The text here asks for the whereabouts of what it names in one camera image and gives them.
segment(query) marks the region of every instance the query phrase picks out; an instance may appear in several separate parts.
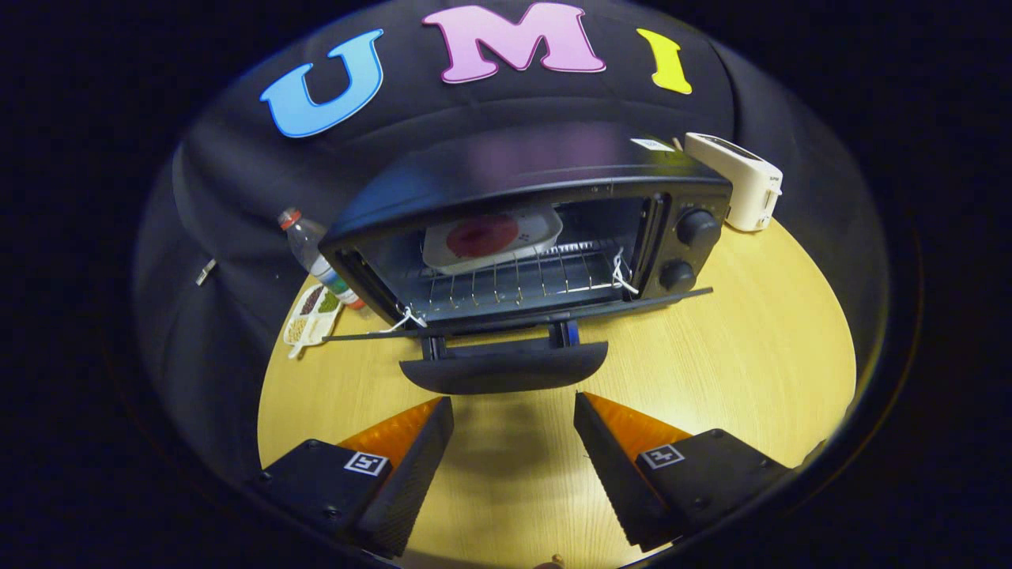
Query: oven door handle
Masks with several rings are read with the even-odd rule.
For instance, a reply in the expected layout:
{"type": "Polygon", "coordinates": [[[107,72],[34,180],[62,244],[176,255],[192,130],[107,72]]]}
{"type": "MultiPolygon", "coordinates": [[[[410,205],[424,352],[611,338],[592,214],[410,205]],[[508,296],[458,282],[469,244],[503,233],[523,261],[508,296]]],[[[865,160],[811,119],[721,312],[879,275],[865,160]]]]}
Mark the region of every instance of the oven door handle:
{"type": "Polygon", "coordinates": [[[401,361],[412,383],[437,393],[473,395],[573,385],[604,363],[608,342],[580,344],[576,321],[553,323],[547,338],[449,348],[421,338],[424,359],[401,361]]]}

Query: water bottle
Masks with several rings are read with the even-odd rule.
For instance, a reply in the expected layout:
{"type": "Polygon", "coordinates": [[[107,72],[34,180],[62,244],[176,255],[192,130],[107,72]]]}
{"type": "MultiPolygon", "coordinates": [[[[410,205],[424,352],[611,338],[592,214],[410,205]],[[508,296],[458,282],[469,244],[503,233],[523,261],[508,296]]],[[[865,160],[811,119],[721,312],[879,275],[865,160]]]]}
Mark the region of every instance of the water bottle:
{"type": "Polygon", "coordinates": [[[277,217],[277,223],[288,234],[288,245],[291,247],[296,259],[310,274],[334,293],[337,299],[348,308],[359,310],[365,306],[358,295],[348,288],[347,282],[320,254],[318,246],[320,240],[327,233],[322,225],[304,218],[302,212],[296,208],[288,208],[281,212],[281,215],[277,217]]]}

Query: yellow letter i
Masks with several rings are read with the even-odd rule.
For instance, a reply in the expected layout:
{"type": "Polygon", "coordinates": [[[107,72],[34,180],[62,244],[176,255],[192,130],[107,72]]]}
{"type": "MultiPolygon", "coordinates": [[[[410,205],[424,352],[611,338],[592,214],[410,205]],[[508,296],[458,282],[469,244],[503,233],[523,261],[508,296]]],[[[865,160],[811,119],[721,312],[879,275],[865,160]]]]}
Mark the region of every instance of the yellow letter i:
{"type": "Polygon", "coordinates": [[[654,84],[662,89],[669,89],[677,93],[686,95],[691,93],[692,85],[689,85],[689,82],[685,80],[682,61],[678,59],[678,51],[681,50],[681,47],[649,29],[638,27],[637,31],[647,39],[650,48],[654,51],[654,59],[657,61],[657,73],[652,76],[654,84]]]}

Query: white string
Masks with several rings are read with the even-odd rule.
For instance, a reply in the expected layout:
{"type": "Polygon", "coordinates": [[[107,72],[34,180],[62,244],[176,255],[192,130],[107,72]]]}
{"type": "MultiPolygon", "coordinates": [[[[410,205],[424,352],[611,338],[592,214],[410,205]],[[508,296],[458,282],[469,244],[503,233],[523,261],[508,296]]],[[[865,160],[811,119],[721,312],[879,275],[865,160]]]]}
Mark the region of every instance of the white string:
{"type": "Polygon", "coordinates": [[[407,322],[408,320],[414,320],[415,324],[418,324],[422,328],[428,328],[428,324],[426,324],[424,320],[422,320],[421,318],[418,318],[414,314],[411,314],[411,309],[410,308],[404,307],[404,318],[402,318],[400,322],[398,322],[397,324],[395,324],[394,326],[392,326],[392,327],[390,327],[390,328],[388,328],[386,330],[373,330],[373,331],[371,331],[369,333],[370,334],[387,334],[387,333],[393,332],[393,331],[397,330],[398,328],[400,328],[401,326],[404,326],[404,323],[407,322]]]}
{"type": "Polygon", "coordinates": [[[611,278],[616,280],[619,286],[624,287],[625,290],[629,291],[634,295],[639,295],[640,291],[634,289],[631,284],[629,284],[628,282],[625,281],[624,278],[622,278],[622,249],[624,249],[624,247],[619,247],[618,253],[615,255],[614,259],[615,270],[612,271],[611,278]]]}

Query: red circle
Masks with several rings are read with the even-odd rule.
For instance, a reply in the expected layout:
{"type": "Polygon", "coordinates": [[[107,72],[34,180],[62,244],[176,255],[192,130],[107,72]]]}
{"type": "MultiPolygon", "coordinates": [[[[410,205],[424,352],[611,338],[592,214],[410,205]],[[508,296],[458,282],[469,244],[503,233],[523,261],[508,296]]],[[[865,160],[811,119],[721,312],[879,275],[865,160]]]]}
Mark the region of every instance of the red circle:
{"type": "Polygon", "coordinates": [[[482,216],[454,227],[446,236],[446,247],[458,257],[484,257],[506,248],[520,234],[510,216],[482,216]]]}

